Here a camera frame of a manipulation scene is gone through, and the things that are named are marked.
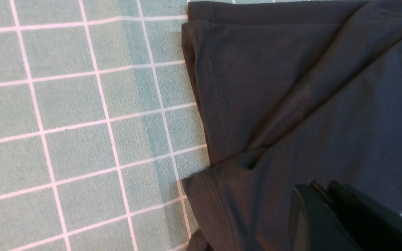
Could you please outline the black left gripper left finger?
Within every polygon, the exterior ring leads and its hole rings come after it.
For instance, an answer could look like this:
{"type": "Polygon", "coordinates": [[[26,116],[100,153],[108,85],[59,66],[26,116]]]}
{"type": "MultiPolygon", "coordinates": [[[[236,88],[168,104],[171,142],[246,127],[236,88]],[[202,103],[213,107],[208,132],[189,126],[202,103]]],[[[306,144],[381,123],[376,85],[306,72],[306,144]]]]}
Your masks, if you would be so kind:
{"type": "Polygon", "coordinates": [[[293,188],[288,229],[292,251],[362,250],[338,219],[334,201],[316,182],[293,188]]]}

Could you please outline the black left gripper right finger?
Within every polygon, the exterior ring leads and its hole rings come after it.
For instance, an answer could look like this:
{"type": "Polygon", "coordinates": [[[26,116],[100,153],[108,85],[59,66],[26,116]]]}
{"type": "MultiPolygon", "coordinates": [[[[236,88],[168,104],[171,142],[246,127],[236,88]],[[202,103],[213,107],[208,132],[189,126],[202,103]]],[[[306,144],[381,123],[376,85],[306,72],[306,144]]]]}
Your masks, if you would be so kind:
{"type": "Polygon", "coordinates": [[[337,218],[364,251],[402,251],[402,216],[357,189],[330,181],[337,218]]]}

